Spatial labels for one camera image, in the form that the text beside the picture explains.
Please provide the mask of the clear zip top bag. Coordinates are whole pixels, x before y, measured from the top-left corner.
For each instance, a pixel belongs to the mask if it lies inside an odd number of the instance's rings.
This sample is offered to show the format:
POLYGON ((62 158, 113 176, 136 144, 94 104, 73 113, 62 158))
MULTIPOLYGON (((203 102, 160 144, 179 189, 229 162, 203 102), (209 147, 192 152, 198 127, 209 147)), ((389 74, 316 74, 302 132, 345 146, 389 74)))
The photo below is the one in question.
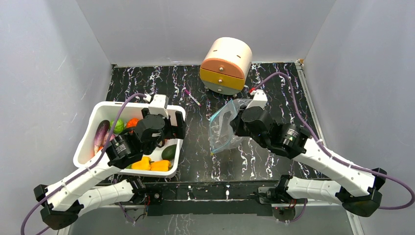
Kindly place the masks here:
POLYGON ((237 148, 246 137, 237 137, 231 121, 234 120, 242 106, 247 106, 251 99, 233 99, 214 113, 209 120, 209 144, 211 154, 237 148))

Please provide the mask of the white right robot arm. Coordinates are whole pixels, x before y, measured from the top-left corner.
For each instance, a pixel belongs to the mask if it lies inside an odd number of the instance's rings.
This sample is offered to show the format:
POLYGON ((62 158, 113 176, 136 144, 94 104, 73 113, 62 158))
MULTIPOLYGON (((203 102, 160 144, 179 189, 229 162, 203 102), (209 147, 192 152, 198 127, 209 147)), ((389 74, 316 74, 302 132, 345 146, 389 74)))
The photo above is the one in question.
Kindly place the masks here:
POLYGON ((341 205, 362 217, 371 216, 380 208, 382 194, 378 191, 385 179, 353 169, 327 156, 309 133, 293 124, 277 123, 260 107, 241 109, 230 122, 238 137, 250 137, 270 152, 306 164, 327 176, 328 180, 306 180, 283 175, 275 188, 259 190, 266 204, 290 203, 295 199, 313 199, 341 205))

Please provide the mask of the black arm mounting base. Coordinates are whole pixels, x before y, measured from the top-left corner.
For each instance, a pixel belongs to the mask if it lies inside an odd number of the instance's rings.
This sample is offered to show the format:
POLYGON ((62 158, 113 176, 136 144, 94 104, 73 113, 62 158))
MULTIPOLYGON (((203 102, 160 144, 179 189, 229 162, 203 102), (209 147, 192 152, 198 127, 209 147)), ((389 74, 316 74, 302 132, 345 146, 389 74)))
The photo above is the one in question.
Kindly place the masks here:
POLYGON ((151 194, 149 216, 176 214, 255 214, 272 216, 275 208, 300 206, 303 199, 272 199, 276 180, 145 182, 151 194))

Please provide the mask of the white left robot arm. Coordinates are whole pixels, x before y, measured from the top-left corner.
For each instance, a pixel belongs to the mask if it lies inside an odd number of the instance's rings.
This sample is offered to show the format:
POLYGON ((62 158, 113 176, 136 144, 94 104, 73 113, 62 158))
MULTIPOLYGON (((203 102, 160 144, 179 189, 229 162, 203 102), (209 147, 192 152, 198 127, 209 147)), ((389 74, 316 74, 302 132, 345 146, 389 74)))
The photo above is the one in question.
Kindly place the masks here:
POLYGON ((185 111, 180 106, 167 107, 167 115, 144 108, 136 126, 122 131, 104 145, 89 162, 53 185, 38 185, 35 198, 42 206, 42 221, 53 230, 65 228, 83 214, 113 203, 142 203, 148 193, 138 180, 126 179, 95 188, 107 177, 161 148, 166 140, 185 138, 185 111))

